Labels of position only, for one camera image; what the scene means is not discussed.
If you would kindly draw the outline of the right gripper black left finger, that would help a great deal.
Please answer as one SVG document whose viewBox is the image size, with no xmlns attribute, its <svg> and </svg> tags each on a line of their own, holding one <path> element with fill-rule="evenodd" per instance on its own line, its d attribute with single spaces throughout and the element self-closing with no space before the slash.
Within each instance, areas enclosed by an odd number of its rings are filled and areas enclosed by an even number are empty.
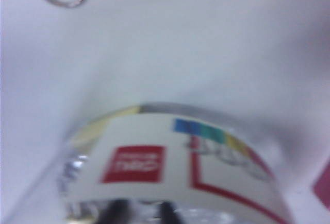
<svg viewBox="0 0 330 224">
<path fill-rule="evenodd" d="M 107 209 L 100 216 L 100 223 L 117 224 L 129 222 L 129 201 L 116 199 L 108 205 Z"/>
</svg>

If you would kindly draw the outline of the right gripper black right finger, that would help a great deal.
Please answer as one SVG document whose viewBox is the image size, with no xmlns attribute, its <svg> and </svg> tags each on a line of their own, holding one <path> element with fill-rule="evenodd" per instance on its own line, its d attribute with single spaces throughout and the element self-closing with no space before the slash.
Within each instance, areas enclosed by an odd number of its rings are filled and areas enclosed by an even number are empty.
<svg viewBox="0 0 330 224">
<path fill-rule="evenodd" d="M 162 202 L 159 205 L 158 214 L 161 224 L 181 224 L 181 219 L 175 212 L 175 208 L 171 202 Z"/>
</svg>

